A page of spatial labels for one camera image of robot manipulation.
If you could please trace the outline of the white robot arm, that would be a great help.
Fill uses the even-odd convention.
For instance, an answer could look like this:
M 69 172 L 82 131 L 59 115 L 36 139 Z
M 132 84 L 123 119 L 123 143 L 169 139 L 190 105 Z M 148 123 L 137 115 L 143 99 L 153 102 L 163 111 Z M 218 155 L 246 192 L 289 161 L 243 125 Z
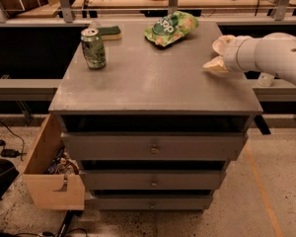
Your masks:
M 217 56 L 203 65 L 210 72 L 266 73 L 296 86 L 296 37 L 272 33 L 263 38 L 222 36 L 212 45 Z

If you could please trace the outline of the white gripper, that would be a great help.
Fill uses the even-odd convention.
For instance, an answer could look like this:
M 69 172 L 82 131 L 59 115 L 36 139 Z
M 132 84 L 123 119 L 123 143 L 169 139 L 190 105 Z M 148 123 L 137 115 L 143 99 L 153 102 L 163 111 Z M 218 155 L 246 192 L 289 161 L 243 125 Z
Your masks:
M 209 72 L 249 71 L 254 65 L 252 38 L 235 37 L 225 47 L 223 57 L 216 56 L 203 65 Z

